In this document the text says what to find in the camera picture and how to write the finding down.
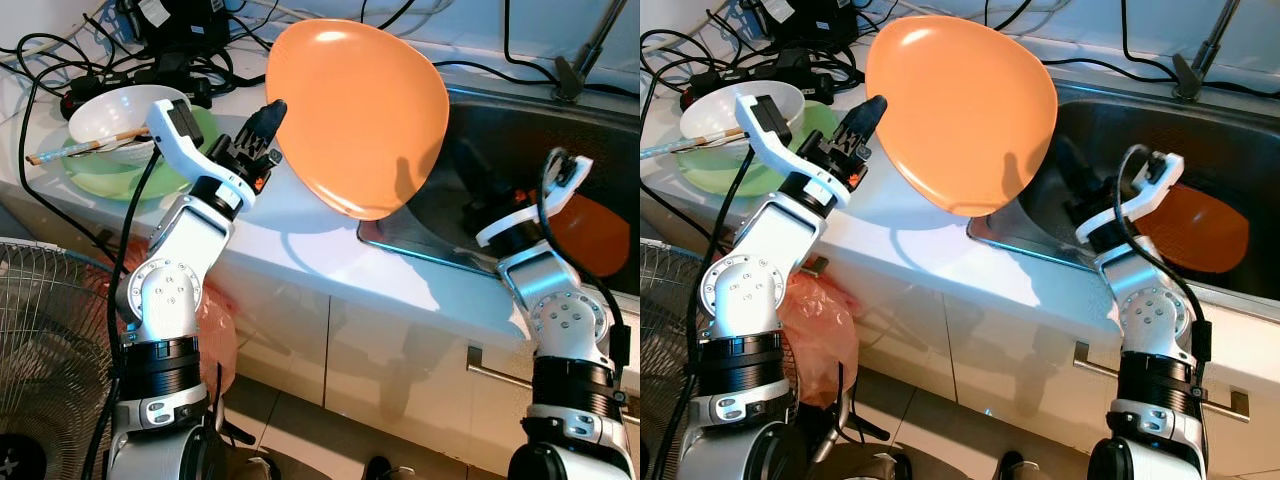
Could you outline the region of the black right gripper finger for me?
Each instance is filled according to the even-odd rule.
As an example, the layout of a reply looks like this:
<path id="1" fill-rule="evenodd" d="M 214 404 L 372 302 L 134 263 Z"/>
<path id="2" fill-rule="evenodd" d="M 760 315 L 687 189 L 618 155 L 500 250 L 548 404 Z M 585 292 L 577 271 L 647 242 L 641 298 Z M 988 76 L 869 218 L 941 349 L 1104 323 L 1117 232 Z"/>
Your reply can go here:
<path id="1" fill-rule="evenodd" d="M 493 166 L 470 137 L 454 137 L 454 170 L 463 186 L 494 186 Z"/>
<path id="2" fill-rule="evenodd" d="M 1096 186 L 1096 174 L 1084 155 L 1065 134 L 1055 134 L 1052 157 L 1065 186 Z"/>

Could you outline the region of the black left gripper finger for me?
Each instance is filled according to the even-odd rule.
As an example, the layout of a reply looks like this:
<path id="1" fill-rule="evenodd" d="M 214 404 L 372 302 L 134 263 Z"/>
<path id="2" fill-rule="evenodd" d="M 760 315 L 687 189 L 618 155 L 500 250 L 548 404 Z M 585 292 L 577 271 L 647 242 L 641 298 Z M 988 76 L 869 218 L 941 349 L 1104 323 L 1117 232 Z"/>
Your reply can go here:
<path id="1" fill-rule="evenodd" d="M 264 154 L 275 140 L 287 114 L 287 104 L 276 99 L 250 115 L 239 131 L 239 148 L 246 154 Z"/>
<path id="2" fill-rule="evenodd" d="M 876 133 L 887 106 L 887 99 L 876 95 L 850 110 L 842 119 L 842 147 L 846 150 L 864 147 Z"/>

